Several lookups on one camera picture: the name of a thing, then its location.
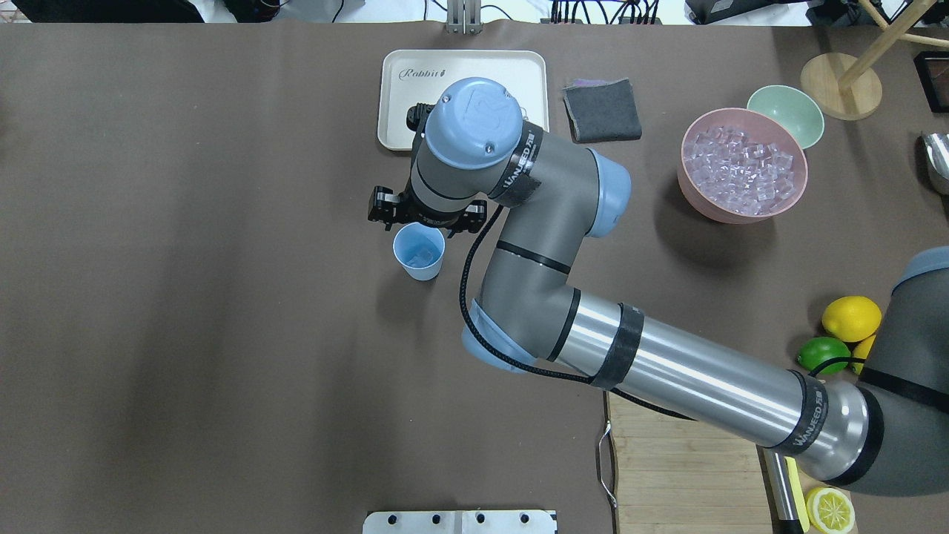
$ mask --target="pink bowl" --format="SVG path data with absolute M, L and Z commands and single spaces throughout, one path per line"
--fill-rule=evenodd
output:
M 729 211 L 703 195 L 692 181 L 692 177 L 689 176 L 689 171 L 685 168 L 685 144 L 693 140 L 700 132 L 707 131 L 715 126 L 734 126 L 748 132 L 749 141 L 763 144 L 775 143 L 781 150 L 794 156 L 794 161 L 791 164 L 791 171 L 794 173 L 794 194 L 778 204 L 771 212 L 753 216 L 740 215 Z M 794 140 L 794 137 L 784 126 L 755 111 L 742 107 L 725 107 L 709 111 L 697 118 L 685 131 L 685 136 L 682 137 L 682 144 L 679 147 L 679 189 L 682 190 L 682 194 L 692 204 L 692 207 L 709 219 L 730 224 L 747 224 L 769 219 L 791 209 L 801 199 L 807 184 L 808 161 L 804 157 L 804 150 L 801 149 L 801 145 Z

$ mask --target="cable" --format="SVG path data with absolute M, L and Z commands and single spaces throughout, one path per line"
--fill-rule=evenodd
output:
M 496 5 L 494 5 L 494 4 L 488 4 L 487 6 L 481 6 L 481 8 L 482 8 L 483 10 L 484 10 L 484 9 L 487 9 L 487 8 L 495 8 L 496 10 L 501 11 L 502 13 L 504 13 L 504 16 L 508 17 L 508 20 L 514 20 L 514 19 L 511 18 L 510 15 L 508 15 L 508 12 L 507 12 L 507 11 L 504 11 L 503 9 L 499 8 L 498 6 L 496 6 Z
M 623 6 L 623 10 L 620 11 L 620 24 L 623 23 L 623 17 L 626 16 L 626 8 L 632 8 L 632 13 L 629 14 L 629 23 L 633 24 L 633 21 L 636 20 L 636 17 L 640 12 L 640 7 L 638 4 L 638 2 L 634 4 L 632 0 L 626 2 L 626 4 Z
M 511 358 L 510 356 L 496 349 L 490 342 L 488 342 L 488 340 L 485 339 L 483 335 L 481 335 L 481 332 L 479 332 L 477 327 L 474 325 L 475 322 L 472 320 L 471 314 L 468 311 L 468 276 L 471 273 L 472 262 L 475 260 L 475 253 L 477 253 L 478 247 L 481 246 L 481 241 L 483 241 L 484 238 L 488 235 L 488 232 L 491 231 L 492 226 L 494 226 L 494 223 L 497 221 L 497 218 L 501 216 L 502 211 L 504 211 L 504 206 L 501 206 L 501 205 L 498 205 L 497 208 L 494 209 L 494 213 L 491 215 L 491 218 L 488 219 L 488 222 L 485 223 L 483 228 L 481 228 L 481 232 L 477 235 L 477 238 L 474 239 L 474 242 L 472 243 L 472 248 L 471 250 L 468 251 L 468 256 L 465 258 L 464 267 L 461 270 L 461 282 L 458 284 L 458 306 L 461 309 L 461 317 L 464 319 L 465 325 L 468 326 L 468 330 L 471 331 L 474 339 L 476 339 L 477 342 L 480 343 L 481 346 L 484 347 L 486 351 L 493 354 L 494 357 L 498 358 L 499 360 L 503 361 L 504 363 L 512 367 L 515 367 L 521 371 L 529 372 L 532 374 L 539 374 L 540 376 L 546 376 L 548 378 L 558 378 L 562 380 L 569 380 L 571 382 L 579 382 L 581 384 L 591 384 L 593 382 L 592 376 L 581 376 L 578 374 L 569 374 L 566 372 L 548 371 L 546 369 L 540 369 L 537 367 L 533 367 L 531 365 L 523 364 Z M 630 402 L 638 404 L 644 408 L 657 411 L 658 413 L 661 413 L 663 415 L 669 415 L 671 417 L 676 417 L 678 419 L 691 420 L 690 417 L 682 415 L 681 413 L 676 413 L 674 411 L 661 408 L 659 406 L 656 406 L 654 404 L 651 404 L 644 400 L 636 398 L 624 391 L 617 390 L 616 388 L 613 388 L 611 391 L 613 393 L 616 393 L 617 395 L 620 395 L 621 398 L 623 399 L 626 399 Z
M 808 376 L 817 376 L 824 369 L 837 363 L 845 363 L 845 362 L 846 363 L 864 363 L 865 361 L 866 361 L 866 358 L 857 358 L 853 356 L 840 356 L 838 358 L 831 358 L 829 360 L 822 361 L 817 367 L 810 370 L 810 372 L 808 373 Z
M 333 15 L 333 20 L 329 21 L 330 23 L 336 22 L 336 18 L 340 16 L 340 13 L 343 12 L 343 6 L 346 5 L 346 0 L 340 0 L 340 8 L 336 10 L 336 14 Z
M 581 2 L 581 0 L 577 0 L 576 2 L 573 3 L 573 12 L 570 14 L 570 22 L 576 24 L 576 22 L 577 22 L 577 7 L 579 7 L 579 6 L 583 6 L 583 8 L 584 8 L 584 15 L 586 16 L 586 23 L 587 23 L 587 24 L 593 24 L 592 22 L 590 22 L 590 12 L 586 10 L 586 3 L 585 3 L 585 2 Z
M 600 7 L 600 12 L 603 13 L 603 23 L 609 24 L 609 17 L 606 16 L 606 8 L 603 7 L 603 2 L 596 0 L 596 5 Z
M 622 24 L 623 18 L 620 15 L 620 12 L 625 11 L 628 6 L 629 6 L 629 1 L 623 0 L 623 4 L 620 6 L 620 8 L 616 10 L 615 13 L 613 13 L 613 18 L 609 19 L 609 24 L 613 24 L 613 22 L 615 22 L 617 18 L 620 19 L 620 24 Z

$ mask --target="gray cloth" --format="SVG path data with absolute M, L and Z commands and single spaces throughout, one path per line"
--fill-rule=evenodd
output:
M 578 143 L 636 140 L 642 125 L 628 78 L 564 87 L 567 113 Z

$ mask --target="wooden cutting board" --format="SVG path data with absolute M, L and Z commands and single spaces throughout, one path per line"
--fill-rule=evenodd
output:
M 620 534 L 772 534 L 753 443 L 616 395 L 609 395 L 609 410 Z M 821 484 L 802 472 L 801 486 L 807 495 Z M 819 534 L 814 527 L 809 533 Z

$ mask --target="wooden stand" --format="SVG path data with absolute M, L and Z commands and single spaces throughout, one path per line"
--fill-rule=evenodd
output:
M 926 44 L 949 46 L 939 39 L 927 39 L 906 35 L 906 31 L 920 20 L 936 0 L 917 0 L 906 8 L 902 15 L 887 25 L 869 0 L 860 0 L 864 9 L 874 16 L 884 32 L 870 45 L 860 58 L 831 52 L 821 54 L 804 65 L 801 71 L 801 88 L 808 93 L 821 110 L 831 117 L 844 121 L 858 121 L 868 117 L 880 106 L 883 85 L 870 67 L 899 39 Z

